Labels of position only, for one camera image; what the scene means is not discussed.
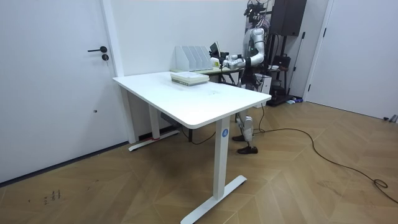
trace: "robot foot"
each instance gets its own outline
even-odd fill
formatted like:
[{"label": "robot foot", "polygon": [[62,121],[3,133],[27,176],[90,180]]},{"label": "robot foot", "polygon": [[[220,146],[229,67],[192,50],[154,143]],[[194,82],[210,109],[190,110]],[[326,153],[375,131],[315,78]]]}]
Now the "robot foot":
[{"label": "robot foot", "polygon": [[243,135],[232,137],[232,140],[234,140],[234,141],[246,141],[246,140],[244,140],[244,136]]},{"label": "robot foot", "polygon": [[244,147],[243,149],[238,149],[237,151],[239,154],[257,154],[259,151],[256,147]]}]

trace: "white file organizer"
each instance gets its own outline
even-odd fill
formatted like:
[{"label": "white file organizer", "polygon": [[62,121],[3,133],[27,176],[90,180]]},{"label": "white file organizer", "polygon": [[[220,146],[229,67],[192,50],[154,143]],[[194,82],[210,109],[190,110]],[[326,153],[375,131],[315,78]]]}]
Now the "white file organizer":
[{"label": "white file organizer", "polygon": [[210,55],[204,46],[176,46],[173,68],[180,71],[199,71],[213,69]]}]

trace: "white desk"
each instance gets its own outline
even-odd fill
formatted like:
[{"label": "white desk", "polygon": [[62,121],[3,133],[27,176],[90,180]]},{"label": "white desk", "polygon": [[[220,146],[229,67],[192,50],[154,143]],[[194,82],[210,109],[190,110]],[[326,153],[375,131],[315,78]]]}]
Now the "white desk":
[{"label": "white desk", "polygon": [[270,100],[270,95],[213,82],[184,86],[173,83],[170,72],[117,77],[114,80],[149,104],[153,139],[145,144],[175,134],[172,132],[160,136],[157,110],[190,129],[200,128],[216,121],[213,196],[188,214],[181,224],[194,223],[246,181],[246,178],[240,175],[225,186],[229,116]]}]

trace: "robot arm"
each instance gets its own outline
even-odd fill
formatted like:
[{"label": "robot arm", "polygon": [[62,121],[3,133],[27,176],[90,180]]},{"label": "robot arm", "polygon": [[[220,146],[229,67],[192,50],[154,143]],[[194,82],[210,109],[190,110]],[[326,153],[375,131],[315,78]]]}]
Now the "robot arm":
[{"label": "robot arm", "polygon": [[[250,52],[250,43],[254,45],[257,54],[252,57],[245,57]],[[255,67],[264,61],[265,47],[264,47],[264,29],[255,28],[246,32],[244,42],[244,55],[229,55],[223,61],[223,65],[229,69],[237,69],[243,67]]]}]

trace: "desk foot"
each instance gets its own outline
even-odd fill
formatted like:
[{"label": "desk foot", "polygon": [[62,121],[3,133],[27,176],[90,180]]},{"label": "desk foot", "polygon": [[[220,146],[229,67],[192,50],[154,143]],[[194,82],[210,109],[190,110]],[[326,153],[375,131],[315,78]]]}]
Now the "desk foot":
[{"label": "desk foot", "polygon": [[150,144],[150,143],[157,142],[157,141],[159,141],[159,140],[161,140],[161,139],[163,139],[163,138],[167,138],[167,137],[170,137],[170,136],[172,136],[172,135],[174,135],[174,134],[178,134],[179,132],[180,132],[180,131],[177,131],[177,130],[171,131],[171,132],[169,132],[169,133],[166,133],[166,134],[161,135],[160,138],[158,138],[157,140],[149,139],[149,140],[146,140],[146,141],[144,141],[144,142],[135,144],[135,145],[133,145],[133,146],[131,146],[131,147],[129,148],[129,151],[131,152],[131,151],[137,150],[138,148],[140,148],[140,147],[142,147],[142,146],[146,146],[146,145],[148,145],[148,144]]},{"label": "desk foot", "polygon": [[233,190],[239,187],[243,182],[245,182],[247,178],[242,175],[239,175],[237,178],[232,180],[229,184],[227,184],[224,188],[224,195],[219,199],[215,199],[214,197],[209,198],[205,203],[201,204],[194,211],[189,213],[182,221],[181,224],[192,224],[195,223],[200,217],[202,217],[206,212],[208,212],[211,208],[213,208],[218,202],[223,200],[227,195],[229,195]]}]

